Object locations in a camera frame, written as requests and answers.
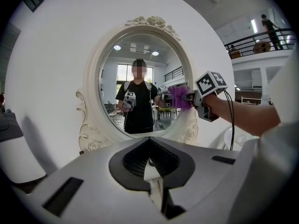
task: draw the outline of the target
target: white mirror frame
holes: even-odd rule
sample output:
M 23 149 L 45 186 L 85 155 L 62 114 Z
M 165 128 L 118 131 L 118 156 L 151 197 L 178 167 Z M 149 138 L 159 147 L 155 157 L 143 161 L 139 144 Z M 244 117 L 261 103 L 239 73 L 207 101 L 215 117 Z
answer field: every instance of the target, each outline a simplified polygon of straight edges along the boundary
M 193 88 L 192 62 L 180 38 L 171 25 L 160 17 L 140 16 L 129 20 L 125 25 L 113 28 L 107 32 L 94 46 L 84 72 L 83 88 L 78 89 L 76 96 L 83 103 L 77 110 L 83 113 L 83 123 L 79 133 L 79 145 L 82 151 L 92 151 L 114 143 L 132 138 L 145 136 L 163 137 L 170 140 L 192 144 L 198 135 L 197 114 L 195 109 L 181 110 L 180 115 L 172 125 L 163 131 L 147 134 L 128 134 L 117 128 L 108 117 L 101 102 L 99 93 L 99 74 L 113 46 L 120 40 L 137 34 L 154 35 L 166 43 L 176 52 L 183 66 L 185 81 Z

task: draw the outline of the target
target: floral carving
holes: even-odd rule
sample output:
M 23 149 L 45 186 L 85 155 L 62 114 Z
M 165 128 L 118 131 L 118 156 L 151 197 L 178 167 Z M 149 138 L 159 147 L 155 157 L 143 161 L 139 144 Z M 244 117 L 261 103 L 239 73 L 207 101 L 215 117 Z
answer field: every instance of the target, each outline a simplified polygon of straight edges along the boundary
M 144 24 L 146 26 L 155 26 L 157 28 L 162 29 L 163 31 L 168 32 L 173 37 L 175 37 L 178 41 L 181 40 L 178 37 L 178 34 L 176 33 L 176 31 L 172 28 L 172 26 L 166 25 L 165 20 L 163 20 L 161 17 L 150 16 L 147 19 L 145 19 L 143 16 L 139 16 L 133 20 L 127 21 L 127 23 L 125 25 L 131 26 L 131 25 L 140 25 L 140 24 Z
M 92 124 L 88 124 L 91 121 L 88 120 L 88 113 L 82 92 L 77 91 L 76 96 L 83 101 L 80 107 L 77 108 L 77 110 L 82 111 L 84 115 L 78 140 L 81 150 L 86 152 L 93 151 L 97 148 L 109 146 L 110 143 L 108 142 L 108 139 L 104 137 L 97 128 L 94 128 Z
M 130 25 L 138 25 L 138 24 L 146 24 L 146 20 L 143 16 L 139 16 L 133 20 L 129 20 L 127 21 L 128 23 L 126 23 L 127 26 Z
M 192 109 L 190 110 L 192 112 L 191 114 L 191 122 L 185 129 L 185 133 L 182 134 L 177 141 L 185 144 L 192 144 L 198 135 L 198 125 L 197 125 L 197 114 L 196 110 Z

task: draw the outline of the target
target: purple cloth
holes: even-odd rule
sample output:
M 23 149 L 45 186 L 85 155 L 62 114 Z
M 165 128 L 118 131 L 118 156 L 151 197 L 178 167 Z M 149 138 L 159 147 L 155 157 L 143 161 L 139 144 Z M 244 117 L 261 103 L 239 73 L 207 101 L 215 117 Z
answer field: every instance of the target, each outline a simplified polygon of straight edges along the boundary
M 181 96 L 185 95 L 189 92 L 189 87 L 187 85 L 181 86 L 170 86 L 168 87 L 168 91 L 173 96 L 172 106 L 175 108 L 181 109 L 190 109 L 191 105 L 188 101 L 182 100 Z

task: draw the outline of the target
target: mirror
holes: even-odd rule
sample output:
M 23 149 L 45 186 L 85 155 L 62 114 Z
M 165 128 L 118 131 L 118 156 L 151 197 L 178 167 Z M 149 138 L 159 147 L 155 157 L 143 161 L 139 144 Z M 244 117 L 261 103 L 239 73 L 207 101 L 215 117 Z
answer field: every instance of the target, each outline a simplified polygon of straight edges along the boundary
M 157 36 L 137 34 L 120 40 L 107 52 L 99 74 L 99 93 L 111 122 L 129 134 L 169 128 L 180 109 L 160 107 L 159 87 L 167 90 L 185 82 L 182 64 L 171 46 Z M 136 100 L 130 111 L 124 109 L 126 93 L 126 98 Z

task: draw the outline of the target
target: black cable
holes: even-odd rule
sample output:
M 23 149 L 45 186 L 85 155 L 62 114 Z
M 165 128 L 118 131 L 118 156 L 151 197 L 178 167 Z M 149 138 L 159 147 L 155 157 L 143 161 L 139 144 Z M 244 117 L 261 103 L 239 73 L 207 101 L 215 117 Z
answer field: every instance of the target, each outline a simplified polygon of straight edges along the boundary
M 229 99 L 228 99 L 228 96 L 227 96 L 227 94 L 225 92 L 224 92 L 224 94 L 225 94 L 225 97 L 226 97 L 226 99 L 228 101 L 228 107 L 229 107 L 230 117 L 231 117 L 231 121 L 232 121 L 232 127 L 234 127 L 233 113 L 232 113 L 232 110 L 230 108 Z M 232 150 L 233 143 L 234 143 L 234 138 L 233 138 L 233 135 L 232 135 L 232 139 L 231 139 L 231 142 L 230 142 L 230 149 L 229 150 Z
M 231 144 L 230 144 L 230 150 L 233 150 L 234 148 L 234 138 L 235 138 L 235 112 L 234 112 L 234 104 L 233 104 L 233 100 L 230 96 L 230 94 L 226 91 L 226 90 L 223 90 L 224 91 L 224 94 L 228 100 L 228 106 L 229 106 L 229 111 L 230 111 L 230 115 L 231 115 L 231 119 L 232 119 L 232 129 L 233 129 L 233 132 L 232 132 L 232 140 L 231 140 Z
M 153 110 L 153 107 L 151 108 L 151 110 L 153 111 L 153 115 L 154 115 L 154 124 L 153 124 L 153 126 L 155 125 L 155 122 L 156 122 L 156 117 L 155 117 L 155 112 L 154 112 L 154 110 Z
M 123 124 L 123 129 L 124 129 L 124 130 L 125 130 L 125 127 L 126 127 L 127 116 L 128 116 L 128 112 L 126 113 L 126 116 L 125 116 L 125 122 L 124 122 L 124 124 Z

